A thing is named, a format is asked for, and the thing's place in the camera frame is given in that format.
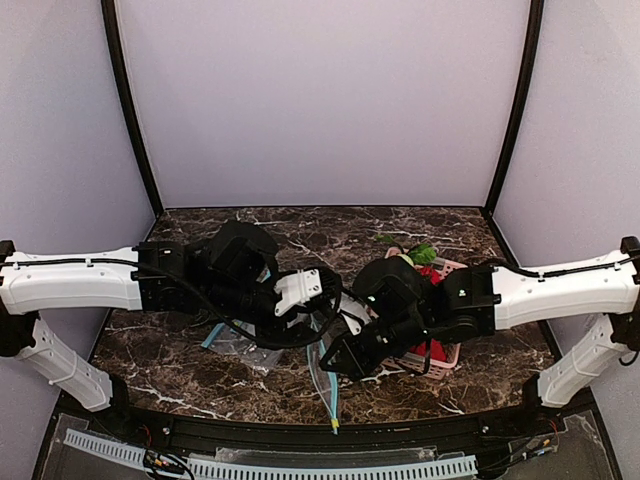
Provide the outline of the clear zip bag blue zipper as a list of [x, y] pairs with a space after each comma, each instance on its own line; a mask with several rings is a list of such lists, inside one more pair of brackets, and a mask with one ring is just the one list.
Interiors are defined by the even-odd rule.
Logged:
[[[352, 293], [343, 293], [356, 299]], [[309, 372], [312, 383], [316, 392], [320, 396], [320, 400], [328, 413], [331, 430], [333, 435], [339, 433], [339, 381], [336, 373], [323, 371], [319, 362], [322, 356], [330, 347], [332, 341], [340, 334], [349, 331], [346, 322], [338, 312], [336, 320], [327, 328], [321, 339], [306, 347], [306, 355], [308, 361]]]

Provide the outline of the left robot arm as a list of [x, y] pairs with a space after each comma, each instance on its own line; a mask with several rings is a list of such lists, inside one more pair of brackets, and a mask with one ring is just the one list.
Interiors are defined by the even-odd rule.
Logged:
[[126, 383], [90, 366], [53, 333], [43, 310], [111, 308], [196, 314], [253, 326], [270, 349], [298, 348], [315, 333], [296, 315], [326, 293], [319, 269], [280, 271], [275, 240], [257, 225], [227, 221], [189, 244], [141, 242], [78, 255], [38, 256], [1, 244], [1, 355], [29, 364], [92, 413], [129, 405]]

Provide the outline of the pink red fruit toy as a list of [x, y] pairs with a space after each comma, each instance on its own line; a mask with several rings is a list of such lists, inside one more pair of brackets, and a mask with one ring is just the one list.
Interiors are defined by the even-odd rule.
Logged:
[[446, 362], [447, 354], [443, 345], [437, 340], [431, 340], [430, 343], [423, 342], [417, 346], [414, 346], [410, 349], [410, 352], [424, 358], [429, 358], [430, 360]]

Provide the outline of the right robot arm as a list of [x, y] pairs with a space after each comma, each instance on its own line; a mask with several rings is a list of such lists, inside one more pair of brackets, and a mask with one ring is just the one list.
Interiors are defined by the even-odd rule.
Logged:
[[385, 359], [436, 340], [462, 343], [547, 319], [594, 314], [596, 323], [523, 389], [534, 407], [560, 409], [622, 356], [639, 349], [639, 240], [608, 254], [526, 270], [492, 260], [459, 268], [438, 284], [399, 255], [366, 265], [352, 292], [373, 318], [337, 337], [320, 366], [352, 381]]

